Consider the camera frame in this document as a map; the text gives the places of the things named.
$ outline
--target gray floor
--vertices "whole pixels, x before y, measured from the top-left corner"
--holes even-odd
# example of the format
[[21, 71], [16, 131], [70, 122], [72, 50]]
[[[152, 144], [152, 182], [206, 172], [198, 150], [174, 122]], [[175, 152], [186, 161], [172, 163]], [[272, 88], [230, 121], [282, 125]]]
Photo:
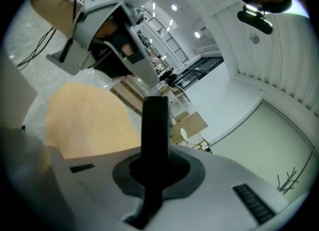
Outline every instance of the gray floor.
[[[15, 64], [26, 58], [37, 46], [40, 38], [51, 28], [51, 25], [38, 16], [26, 1], [12, 21], [6, 34], [4, 45]], [[66, 38], [56, 32], [44, 51], [34, 58], [21, 72], [37, 90], [38, 96], [32, 104], [25, 125], [27, 132], [44, 140], [44, 121], [47, 101], [52, 93], [69, 82], [85, 82], [109, 90], [114, 82], [104, 74], [93, 70], [84, 70], [71, 76], [49, 62], [45, 56], [63, 48]], [[138, 133], [141, 133], [141, 118], [127, 108]]]

